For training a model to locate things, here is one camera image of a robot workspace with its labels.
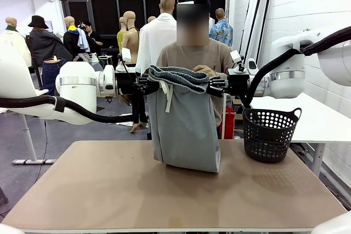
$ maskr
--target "floral shirt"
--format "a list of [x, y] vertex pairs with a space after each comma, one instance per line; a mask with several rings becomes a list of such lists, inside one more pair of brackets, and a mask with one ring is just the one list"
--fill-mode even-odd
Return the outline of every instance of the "floral shirt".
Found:
[[231, 47], [233, 43], [233, 28], [225, 20], [219, 20], [210, 30], [210, 38]]

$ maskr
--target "brown shirt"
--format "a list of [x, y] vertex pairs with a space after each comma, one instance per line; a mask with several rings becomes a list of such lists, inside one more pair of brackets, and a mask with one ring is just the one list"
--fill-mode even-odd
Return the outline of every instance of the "brown shirt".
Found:
[[[208, 46], [177, 46], [174, 42], [165, 46], [158, 57], [157, 66], [160, 67], [182, 67], [193, 70], [197, 65], [206, 65], [226, 79], [228, 69], [233, 67], [230, 56], [231, 49], [210, 38]], [[223, 99], [211, 96], [216, 125], [222, 121]]]

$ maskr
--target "black plastic laundry basket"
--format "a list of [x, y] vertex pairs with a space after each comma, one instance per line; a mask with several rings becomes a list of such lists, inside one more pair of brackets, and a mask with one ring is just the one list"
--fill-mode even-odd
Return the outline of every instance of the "black plastic laundry basket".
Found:
[[265, 163], [282, 161], [300, 119], [295, 112], [244, 109], [244, 148], [247, 155]]

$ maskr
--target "mannequin hand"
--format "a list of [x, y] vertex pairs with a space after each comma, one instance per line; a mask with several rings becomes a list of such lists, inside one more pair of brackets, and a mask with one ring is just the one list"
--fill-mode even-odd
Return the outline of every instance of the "mannequin hand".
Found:
[[206, 66], [206, 65], [197, 65], [193, 71], [197, 72], [204, 72], [207, 74], [208, 77], [214, 77], [216, 76], [216, 73], [210, 69], [210, 67]]

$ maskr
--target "gray floor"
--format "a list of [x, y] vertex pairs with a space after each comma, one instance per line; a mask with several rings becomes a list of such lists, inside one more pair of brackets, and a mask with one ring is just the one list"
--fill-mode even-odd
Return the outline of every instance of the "gray floor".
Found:
[[[131, 106], [113, 99], [109, 104], [98, 98], [98, 106], [104, 109], [98, 114], [117, 116], [131, 113]], [[26, 116], [37, 158], [42, 158], [45, 150], [44, 120]], [[79, 140], [146, 140], [147, 130], [139, 130], [135, 134], [129, 127], [117, 124], [91, 122], [86, 125], [73, 125], [57, 120], [46, 120], [48, 146], [46, 159], [59, 158], [75, 141]], [[11, 209], [35, 182], [39, 165], [13, 165], [14, 159], [28, 159], [25, 135], [20, 116], [14, 112], [0, 114], [0, 186], [9, 199], [8, 204], [0, 203], [0, 214]], [[43, 165], [41, 175], [50, 167]]]

